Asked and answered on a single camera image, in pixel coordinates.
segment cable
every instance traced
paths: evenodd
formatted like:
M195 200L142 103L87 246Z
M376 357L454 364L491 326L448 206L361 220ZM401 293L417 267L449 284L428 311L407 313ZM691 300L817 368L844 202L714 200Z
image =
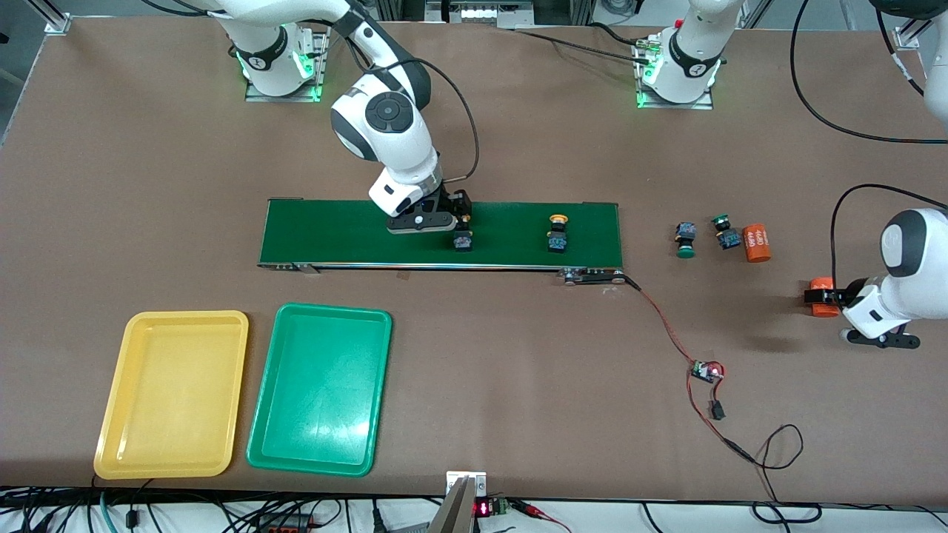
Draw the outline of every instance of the cable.
M105 506L105 491L99 493L99 509L102 511L102 518L105 519L105 525L112 533L119 533L116 525L112 524L112 517L109 515L109 508Z
M339 515L340 515L340 514L342 514L342 504L339 502L339 500L333 500L333 501L336 502L336 505L337 505L336 514L334 514L333 517L330 518L329 520L327 520L326 522L324 522L324 523L322 523L322 524L316 524L316 525L314 525L314 526L313 526L314 529L319 529L319 528L321 528L321 527L325 527L325 526L331 524L336 518L339 518ZM315 506L315 505L313 506L313 512L316 512L316 506Z
M746 450L744 450L744 448L742 448L738 443L725 437L723 433L721 433L718 430L718 428L714 425L714 422L712 422L711 419L709 419L707 415L704 414L701 408L698 407L698 403L695 401L695 396L691 390L691 378L693 377L692 368L696 361L694 360L694 358L692 358L688 354L687 349L684 348L684 345L678 339L678 335L675 333L674 328L671 326L671 322L668 320L668 317L662 311L661 307L659 307L659 305L655 302L655 300L653 300L651 296L649 296L648 293L646 293L645 290L643 290L642 287L640 287L637 283L635 283L629 276L622 274L620 279L626 285L631 286L632 288L637 290L640 294L642 294L642 296L648 301L648 303L651 304L651 306L658 313L659 317L662 319L662 324L665 326L665 332L668 334L668 338L671 340L672 344L674 344L675 348L679 351L679 353L681 353L682 356L685 358L685 360L689 363L688 373L685 377L684 386L688 394L688 402L691 404L691 408L695 411L695 413L702 420L702 422L704 422L704 425L706 425L708 429L711 430L711 432L713 432L718 437L718 439L720 439L722 443L724 443L725 446L730 448L731 451L739 455L742 459L744 459L748 463L754 465L755 467L761 470L761 472L763 473L764 482L766 483L768 496L770 496L774 502L779 503L780 500L777 498L774 492L774 486L771 484L770 476L768 475L767 472L768 470L788 469L793 463L796 462L796 459L799 458L801 453L803 453L803 447L804 447L803 433L794 424L780 425L780 427L774 430L764 441L764 454L763 454L763 459L761 461L757 461L757 459L755 459L753 455L751 455ZM712 389L712 397L717 398L717 392L715 391L715 389ZM796 432L796 436L798 437L800 441L800 448L796 451L793 457L791 457L790 460L787 461L786 463L782 465L769 465L767 463L767 459L770 456L771 443L773 442L774 437L776 437L777 435L781 434L782 432L786 430L793 430ZM816 517L812 519L812 522L819 520L819 517L823 515L822 507L820 507L819 505L802 505L802 506L816 509L817 514L816 514ZM780 517L780 519L777 522L775 522L775 524L783 524L785 527L788 527L787 524L809 524L810 523L810 522L793 522L790 519L784 519L783 515L780 514L778 510L775 510L775 513L777 514L778 517Z
M764 505L770 510L772 510L774 514L776 515L776 518L766 518L764 516L761 516L760 512L757 510L758 505ZM783 516L783 513L780 512L780 509L776 505L770 502L753 502L751 504L751 512L754 513L754 518L760 520L761 522L765 524L782 525L783 530L786 533L793 533L790 530L790 524L812 524L818 521L819 519L823 518L823 507L819 504L793 505L793 507L804 507L804 508L815 509L816 514L807 518L787 518Z
M875 509L878 507L885 507L882 504L873 504L873 505L856 505L856 504L837 504L842 505L843 507L852 507L854 509Z
M135 498L137 498L137 497L138 497L138 494L139 494L142 490L144 490L145 487L147 487L148 485L150 485L150 484L152 483L152 481L154 481L154 480L155 480L155 478L153 477L152 479L146 481L145 483L141 484L141 487L139 487L138 490L136 490L135 492L132 493L132 499L129 500L129 503L128 503L128 514L126 515L125 522L126 522L126 524L128 524L128 520L129 520L128 517L131 517L131 516L134 516L134 517L135 517L135 518L134 518L135 521L132 522L131 525L128 526L128 530L129 530L129 531L135 531L135 526L136 526L137 521L138 521L138 513L137 513L137 511L135 511Z
M191 4L189 4L189 3L187 3L187 2L184 2L183 0L172 0L172 2L175 2L178 6L181 6L181 7L184 8L184 9L190 9L191 11L195 11L195 12L198 12L198 13L203 13L205 16L207 16L207 14L208 14L208 11L207 11L206 9L200 9L200 8L198 8L198 7L196 7L196 6L192 6ZM217 13L223 13L223 12L225 12L225 11L222 11L222 10L221 10L221 11L215 11L215 12L217 12Z
M796 14L796 20L793 22L793 30L790 32L790 78L793 81L793 90L796 91L796 97L800 99L800 103L802 103L803 106L807 108L807 111L816 117L817 120L823 122L830 128L858 138L879 140L881 142L899 142L907 144L948 144L948 140L943 138L893 138L860 133L830 122L828 119L825 119L822 115L817 113L815 109L813 109L813 106L810 105L810 102L807 101L807 98L803 96L803 91L800 89L800 82L796 78L796 35L800 31L800 20L803 18L803 11L807 8L809 3L810 0L803 0L803 4L800 5L800 11Z
M931 204L939 209L948 209L948 205L942 204L941 202L933 200L927 196L922 196L918 193L912 193L911 191L893 187L891 185L883 185L880 183L862 183L860 185L846 189L846 192L839 197L839 200L836 200L836 206L832 209L832 218L829 220L829 274L832 277L832 288L834 290L839 286L836 283L836 215L839 213L840 206L843 205L843 200L845 200L846 197L851 193L859 191L860 189L882 189L883 191L899 193L910 198L915 198L920 202ZM840 299L836 299L836 304L840 309L843 308L843 302Z
M158 518L155 517L155 512L152 511L152 504L151 503L145 504L145 508L148 509L148 515L152 517L152 524L155 525L155 531L157 531L158 533L164 533L164 531L161 530L161 526L158 525Z
M346 37L345 39L346 39L346 45L349 46L349 51L353 54L353 61L355 61L355 64L359 67L359 70L361 70L362 73L365 74L372 67L372 62L369 61L368 57L366 57L365 52L363 52L361 48L357 47L356 44L353 43L352 39L348 37ZM359 58L362 58L362 61L360 61L356 57L356 53L358 53Z
M883 21L883 13L876 9L876 21L879 22L879 31L883 34L883 42L885 43L885 49L888 50L889 55L892 56L892 61L895 62L895 66L899 68L899 71L902 72L902 75L905 76L905 79L908 80L908 84L912 85L912 88L915 89L915 92L924 96L925 91L919 87L918 82L915 81L915 78L912 78L912 75L908 73L908 70L905 68L905 65L902 64L902 60L899 59L899 54L895 52L895 48L892 47L892 42L888 38L888 30L885 29L885 22Z
M573 533L573 530L563 522L551 517L546 514L536 505L527 504L523 500L518 500L516 498L507 498L507 503L510 504L510 508L514 509L517 512L523 513L530 518L535 518L537 520L543 520L544 522L551 522L556 524L563 529L566 529L567 533Z
M648 523L651 524L652 529L655 530L655 533L665 533L662 531L662 528L655 523L655 519L651 516L651 511L648 510L648 504L642 502L642 509L646 512L646 518L648 518Z
M941 522L941 525L944 525L945 527L948 527L948 524L946 524L945 521L942 520L939 515L935 514L934 511L929 510L927 507L922 507L921 505L915 505L915 507L917 507L917 508L919 508L919 509L925 511L926 513L928 513L928 514L934 516L934 517L935 517L935 520Z
M637 63L637 64L648 64L648 60L645 59L645 58L637 58L637 57L632 57L632 56L625 56L625 55L617 54L617 53L614 53L614 52L607 52L606 50L600 50L599 48L592 48L592 47L590 47L590 46L577 45L576 43L570 43L569 41L563 41L562 39L557 39L556 37L548 37L548 36L546 36L546 35L540 35L539 33L532 33L532 32L530 32L530 31L515 31L515 33L518 33L518 34L520 34L520 35L529 35L529 36L531 36L531 37L536 37L536 38L542 39L542 40L544 40L544 41L549 41L549 42L551 42L551 43L556 43L556 44L558 44L558 45L571 46L571 47L573 47L573 48L576 48L577 50L584 50L584 51L587 51L587 52L592 52L593 54L599 54L599 55L603 55L603 56L607 56L607 57L612 57L612 58L616 58L616 59L621 59L621 60L625 60L625 61L631 61L631 62Z
M588 26L588 27L590 27L590 28L600 28L600 29L604 29L604 30L606 31L606 33L608 33L609 36L610 36L612 39L615 39L616 41L622 43L623 45L635 46L635 43L636 43L637 41L644 41L644 40L647 39L647 37L639 37L639 38L636 38L636 39L626 39L625 37L623 37L623 36L619 35L618 33L616 33L612 28L606 26L605 24L603 24L603 23L601 23L601 22L590 22L590 23L587 24L586 26Z
M408 59L396 61L395 63L390 64L388 66L376 66L376 67L366 68L366 67L363 67L362 63L356 60L356 47L352 43L349 43L349 49L353 54L353 59L355 60L355 63L362 70L363 74L374 74L376 72L390 70L392 68L401 66L403 64L418 63L430 68L431 70L434 70L439 76L444 78L445 82L447 82L447 84L450 85L452 89L454 89L454 93L458 95L458 99L461 100L461 105L465 108L465 113L467 114L467 120L470 121L471 135L474 137L474 162L471 164L471 169L467 171L467 174L463 176L459 176L459 177L445 179L445 180L442 180L442 182L452 183L455 181L468 179L469 177L474 175L474 172L477 171L478 163L481 161L481 138L478 136L478 133L477 133L477 124L474 123L474 114L471 113L470 105L467 104L467 99L465 98L464 93L461 92L461 88L458 87L458 84L455 83L453 80L451 80L451 78L445 73L445 71L438 68L436 64L430 61L421 59L421 58L411 57Z
M560 522L559 520L557 520L557 519L555 519L555 518L550 518L549 516L544 515L543 518L541 518L541 520L545 520L545 521L547 521L547 522L552 522L552 523L554 523L554 524L556 524L556 525L562 527L563 529L566 529L567 533L573 533L573 530L570 529L570 527L569 527L568 525L564 524L563 522Z
M352 519L349 518L349 500L344 500L346 503L346 528L349 530L349 533L353 533L353 523Z
M372 498L372 523L373 533L388 533L389 529L382 520L382 511L378 510L378 500Z
M208 16L208 13L207 13L206 11L203 11L203 10L199 10L199 11L178 11L177 9L171 9L171 8L165 8L164 6L159 6L159 5L156 4L155 2L152 2L151 0L139 0L139 1L140 1L142 4L145 4L145 5L147 5L147 6L151 6L151 7L154 8L154 9L157 9L157 10L159 10L159 11L168 13L168 14L170 14L170 15L176 15L176 16L179 16L179 17L206 17L206 16Z

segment green tray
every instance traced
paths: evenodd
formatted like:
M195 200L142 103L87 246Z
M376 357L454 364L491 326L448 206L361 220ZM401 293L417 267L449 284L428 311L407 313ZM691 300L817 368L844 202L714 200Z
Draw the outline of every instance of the green tray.
M547 250L550 215L570 218L565 253ZM394 235L371 201L273 198L258 265L273 269L429 268L546 270L621 268L615 204L474 202L473 250L455 251L453 232Z
M277 312L246 460L258 469L369 473L392 317L287 303Z

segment yellow tray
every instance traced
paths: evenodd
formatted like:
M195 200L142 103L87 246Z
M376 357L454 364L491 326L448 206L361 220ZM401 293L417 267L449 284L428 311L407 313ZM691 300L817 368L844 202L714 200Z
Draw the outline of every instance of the yellow tray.
M247 329L239 311L135 315L125 327L102 421L99 477L223 472L233 451Z

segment green conveyor belt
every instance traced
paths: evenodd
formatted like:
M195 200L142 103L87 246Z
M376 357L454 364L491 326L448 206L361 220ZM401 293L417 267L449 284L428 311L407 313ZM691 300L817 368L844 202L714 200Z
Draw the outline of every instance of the green conveyor belt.
M565 253L547 251L550 215L565 214ZM391 234L371 201L269 201L260 267L559 270L621 268L615 204L474 202L473 250L455 251L453 232Z

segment black cable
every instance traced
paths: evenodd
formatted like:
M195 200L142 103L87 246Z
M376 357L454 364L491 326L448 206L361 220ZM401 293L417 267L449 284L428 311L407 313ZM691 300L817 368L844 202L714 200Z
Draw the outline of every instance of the black cable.
M92 489L89 489L89 498L85 506L85 522L89 525L89 533L96 533L92 530Z
M941 525L944 525L945 527L948 527L948 524L946 524L945 521L942 520L939 515L935 514L934 511L929 510L927 507L922 507L921 505L915 505L915 507L917 507L917 508L919 508L919 509L925 511L926 513L928 513L928 514L934 516L934 517L935 517L935 520L941 522Z
M234 531L236 531L236 530L237 530L237 525L236 525L236 523L233 521L233 516L235 516L235 515L233 515L233 514L230 512L230 509L228 509L227 506L224 505L224 502L221 502L221 499L218 498L216 495L214 496L214 504L217 505L217 507L221 509L221 512L224 513L224 518L227 519L228 525L229 525L231 528L233 528Z
M378 500L372 498L372 531L373 533L388 533L389 528L385 526L385 520L382 519L382 511L378 509Z
M773 513L776 515L776 518L767 518L767 517L761 516L760 512L757 510L758 505L764 505L770 510L772 510ZM765 524L782 525L786 533L793 533L790 530L791 524L812 524L818 521L819 519L823 518L823 507L819 504L792 505L792 507L803 507L803 508L815 509L816 514L807 518L787 518L783 516L783 513L780 512L780 509L771 502L753 502L751 504L751 512L754 513L754 518L760 520L761 522Z
M646 512L646 518L648 518L648 523L651 524L652 529L655 530L655 533L665 533L662 531L662 528L655 523L655 519L651 516L651 511L648 510L648 504L642 502L642 509Z
M65 525L69 523L69 519L72 518L72 513L76 512L76 509L78 508L79 508L79 502L76 502L75 504L73 504L72 507L69 508L69 511L65 513L65 518L63 518L63 523L59 524L59 526L55 529L53 533L64 533Z
M803 18L803 11L807 8L809 3L810 0L803 0L803 4L800 5L800 11L796 14L796 20L793 22L793 31L790 32L790 78L793 81L793 90L796 91L796 97L800 99L800 103L802 103L803 106L807 108L807 111L816 117L817 120L823 122L830 128L858 138L879 140L881 142L899 142L907 144L948 144L948 140L943 138L893 138L860 133L830 122L828 119L817 113L815 109L813 109L813 106L810 105L810 102L807 101L807 98L803 96L803 91L800 89L800 82L796 78L796 35L800 31L800 20Z
M365 52L363 52L361 48L356 46L356 44L353 43L352 39L348 37L346 37L346 45L349 46L349 51L353 54L353 61L355 61L355 64L359 67L359 70L361 70L363 74L368 72L369 69L372 68L372 62L369 60L368 57L366 57ZM362 58L362 61L360 61L356 57L357 53L358 53L358 57Z
M892 47L892 42L888 38L888 30L885 28L885 22L883 21L883 13L876 9L876 21L879 22L879 32L883 34L883 42L885 43L885 49L888 50L889 55L892 56L892 61L895 62L895 65L902 72L902 75L905 76L905 79L908 81L909 85L912 85L912 88L915 89L915 92L924 96L925 91L919 86L918 82L912 78L912 75L905 70L905 66L902 64L902 61L899 60L899 56L895 53L895 48Z
M152 511L152 503L151 502L146 503L145 507L148 509L148 515L152 517L152 524L155 525L155 531L157 531L158 533L165 533L164 531L161 530L161 526L158 525L158 518L155 517L155 512Z
M685 358L687 358L688 360L692 360L692 358L685 352L685 350L682 348L682 346L681 346L681 345L679 344L679 342L677 341L677 338L676 338L676 336L674 335L673 330L670 328L669 324L668 324L667 321L666 321L665 314L664 314L664 313L662 312L662 310L658 307L658 305L651 299L651 297L649 297L648 294L646 294L646 292L642 290L642 287L640 287L637 283L635 283L629 276L627 276L627 275L625 275L625 274L622 274L621 277L620 277L620 279L621 279L625 284L627 284L627 285L631 286L632 288L634 288L635 290L641 292L642 295L646 297L646 299L649 301L649 303L651 303L651 305L655 308L656 312L658 312L659 316L662 318L662 321L665 322L665 330L666 330L666 332L668 333L669 338L672 340L672 343L675 345L675 348L678 349L678 351L681 352L682 355L685 356ZM714 434L721 440L721 442L724 443L725 446L727 446L728 448L730 448L731 451L733 451L734 453L736 453L737 455L739 455L742 459L744 459L744 460L747 461L748 463L754 465L755 467L757 467L758 469L761 470L761 472L763 473L764 482L766 483L766 488L767 488L768 496L771 497L771 499L773 500L774 503L780 503L779 499L776 497L776 493L774 492L774 486L771 484L770 476L768 475L767 472L768 472L768 470L783 470L783 469L788 469L790 466L793 465L793 463L796 462L797 458L800 457L800 454L803 453L803 448L804 448L804 445L803 445L803 433L800 431L800 429L797 428L796 425L794 425L794 424L782 424L779 428L777 428L777 429L774 430L770 435L767 436L767 439L764 441L764 454L763 454L763 458L762 458L760 461L757 461L757 459L755 459L753 455L751 455L750 453L748 453L748 452L747 452L744 448L742 448L738 443L736 443L736 442L734 442L733 440L731 440L731 439L725 437L720 431L718 431L717 428L714 427L713 422L711 422L710 420L708 420L708 419L707 419L705 416L703 416L703 415L702 415L702 420L704 420L704 422L708 425L708 427L711 429L711 431L714 432ZM784 431L786 431L786 430L794 430L794 431L796 432L796 436L799 438L799 441L800 441L800 448L796 451L796 453L793 455L793 457L791 457L790 460L787 461L786 463L784 463L784 464L782 464L782 465L769 465L769 464L767 463L767 459L768 459L768 457L770 456L771 443L773 442L774 437L776 437L777 435L781 434L782 432L784 432ZM651 525L652 525L653 527L655 527L656 531L661 531L661 530L658 528L658 526L655 524L655 522L651 520L650 513L648 512L648 509L647 509L647 505L646 505L644 502L642 502L642 504L643 504L643 507L644 507L645 510L646 510L646 515L649 517L649 521L651 522ZM765 505L765 506L769 507L769 508L774 512L774 514L777 516L777 519L767 519L767 518L764 518L764 517L760 516L760 514L757 512L757 506L758 506L758 505ZM787 533L791 533L791 532L790 532L790 524L812 524L812 523L816 522L817 520L819 520L820 518L823 517L823 507L820 506L819 504L801 504L801 505L794 505L794 507L804 507L804 508L814 509L814 510L816 511L816 514L815 514L814 516L812 516L812 517L805 518L805 519L788 519L788 518L784 517L783 514L779 511L779 509L777 509L776 506L773 505L773 504L770 503L770 502L754 502L754 503L752 503L752 505L751 505L751 510L753 511L754 515L755 515L759 520L761 520L762 522L764 522L764 523L766 523L766 524L780 524L780 525L783 525L783 527L785 528L785 530L787 531Z
M208 15L208 11L206 9L200 9L197 6L192 6L191 4L184 2L183 0L172 0L172 2L175 2L178 6L181 6L184 9L190 9L194 12L201 13L205 16Z
M905 189L900 189L898 187L893 187L891 185L882 185L879 183L862 183L854 187L846 189L846 192L843 193L839 200L836 200L836 206L832 209L832 218L829 220L829 274L832 277L832 287L836 289L839 285L836 283L836 215L839 213L840 206L843 205L843 200L846 199L851 193L858 191L860 189L882 189L883 191L889 191L891 193L899 193L910 198L915 198L920 202L925 202L931 204L940 209L948 209L948 206L942 204L941 202L935 201L927 196L922 196L918 193L912 193ZM840 299L836 300L836 304L840 309L843 308L843 302Z
M170 15L176 15L179 17L206 17L208 13L206 11L178 11L177 9L166 8L164 6L159 6L152 0L139 0L142 4L157 9L161 12L168 13Z
M23 521L20 528L26 531L30 530L28 511L31 510L30 503L32 502L32 500L33 500L33 488L31 487L29 491L27 492L27 498L23 501L23 509L22 509Z
M340 515L340 514L342 514L342 504L339 502L339 500L333 500L333 501L336 502L336 505L337 505L337 507L336 507L336 514L334 514L333 517L330 518L329 520L327 520L326 522L324 522L324 523L322 523L322 524L316 524L316 525L314 525L314 526L313 526L313 529L319 529L319 528L321 528L321 527L325 527L325 526L331 524L335 519L339 518L339 515Z
M625 61L631 61L631 62L633 62L633 63L638 63L638 64L648 64L648 60L645 59L645 58L637 58L637 57L625 56L625 55L622 55L622 54L617 54L617 53L615 53L615 52L607 52L606 50L600 50L599 48L593 48L593 47L590 47L590 46L578 45L578 44L576 44L576 43L570 43L569 41L563 41L562 39L557 39L556 37L548 37L548 36L546 36L546 35L540 35L539 33L532 33L532 32L530 32L530 31L515 31L515 33L518 33L518 34L520 34L520 35L529 35L529 36L531 36L531 37L536 37L536 38L542 39L542 40L544 40L544 41L549 41L549 42L551 42L551 43L556 43L556 44L558 44L558 45L570 46L570 47L576 48L577 50L584 50L584 51L587 51L587 52L592 52L593 54L599 54L599 55L603 55L603 56L607 56L607 57L613 57L613 58L616 58L616 59L621 59L621 60L625 60Z
M350 43L350 50L353 53L353 58L355 58L356 56L355 48L356 47ZM447 84L450 85L452 89L454 89L454 93L457 94L458 99L461 100L461 105L465 108L465 113L467 114L467 120L471 124L471 135L474 137L474 162L471 164L471 169L467 171L467 174L465 174L464 177L461 179L467 179L471 177L472 175L474 175L474 172L477 171L478 163L481 161L481 138L478 136L477 124L474 123L474 114L471 113L470 105L467 104L467 99L465 98L464 93L461 92L461 88L458 87L458 84L455 83L453 80L451 80L451 78L445 73L444 70L438 68L436 64L428 60L424 60L424 59L416 58L416 57L411 57L408 59L396 61L395 63L390 64L388 66L375 66L372 68L364 68L362 64L359 63L358 60L356 60L355 62L356 64L358 64L359 68L362 70L364 74L374 74L376 72L390 70L392 68L401 66L403 64L418 63L418 64L423 64L424 66L430 68L431 70L434 70L439 76L441 76L445 80L445 82L447 82Z
M346 528L349 529L349 533L353 533L353 523L349 518L349 500L343 500L346 503Z
M141 487L139 487L138 490L136 490L135 492L132 493L132 499L129 500L129 503L128 503L128 512L129 512L130 514L134 513L134 514L136 515L136 521L137 521L137 512L135 511L135 498L137 498L137 497L138 497L138 494L141 493L141 491L144 490L145 487L147 487L148 485L150 485L150 484L152 483L152 481L154 481L154 480L155 480L155 478L153 477L152 479L146 481L145 483L141 484ZM129 530L129 531L135 531L135 526L132 525L131 527L128 528L128 530Z
M837 504L842 505L843 507L852 507L854 509L875 509L878 507L885 507L882 504L873 504L873 505L856 505L856 504Z
M613 31L612 28L606 26L605 24L601 22L590 22L586 26L589 26L590 28L600 28L600 29L606 30L606 33L608 33L612 39L615 39L616 41L622 43L623 45L635 46L635 43L637 41L644 41L647 39L647 37L639 37L636 39L626 39L625 37Z

